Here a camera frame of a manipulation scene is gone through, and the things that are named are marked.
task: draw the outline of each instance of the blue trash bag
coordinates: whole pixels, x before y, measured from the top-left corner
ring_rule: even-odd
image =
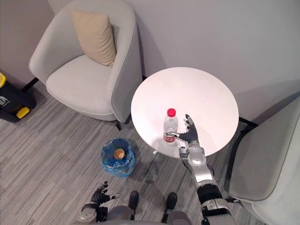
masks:
[[[113,154],[117,149],[123,149],[125,157],[123,159],[115,159]],[[101,152],[101,164],[106,172],[117,177],[127,177],[135,167],[135,155],[132,147],[126,139],[113,138],[106,143]]]

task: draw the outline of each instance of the white wall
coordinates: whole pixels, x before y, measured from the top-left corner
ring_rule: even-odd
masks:
[[[55,13],[70,2],[48,1]],[[207,71],[233,92],[240,115],[256,122],[300,95],[300,1],[127,1],[146,76],[169,67]]]
[[[53,15],[47,0],[0,0],[0,70],[10,82],[34,78],[29,60]]]

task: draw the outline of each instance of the round table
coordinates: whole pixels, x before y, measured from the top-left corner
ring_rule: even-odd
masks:
[[[187,147],[187,143],[177,139],[169,145],[164,141],[164,120],[169,108],[176,110],[179,133],[187,131],[185,114],[193,119],[206,156],[228,144],[239,122],[233,94],[209,73],[176,67],[151,75],[134,94],[132,121],[149,146],[174,158],[179,158],[179,148]]]

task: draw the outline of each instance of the red bottle cap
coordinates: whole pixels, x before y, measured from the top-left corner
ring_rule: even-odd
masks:
[[[175,109],[168,109],[168,116],[169,117],[174,117],[176,115],[176,110]]]

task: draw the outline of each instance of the floor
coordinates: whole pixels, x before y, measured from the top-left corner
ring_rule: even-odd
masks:
[[[118,200],[109,208],[126,205],[130,192],[140,193],[136,220],[160,221],[165,200],[176,192],[176,208],[185,211],[193,224],[201,224],[200,204],[189,176],[180,160],[153,154],[137,134],[132,122],[119,132],[111,122],[81,115],[51,97],[38,82],[30,89],[37,107],[16,124],[0,121],[0,208],[2,225],[70,224],[88,203],[99,182],[109,182],[110,194]],[[208,157],[224,194],[227,162],[233,141],[244,124],[239,124],[233,140]],[[127,138],[135,149],[136,166],[127,178],[103,171],[101,147],[114,137]],[[240,204],[231,204],[241,225],[263,225]]]

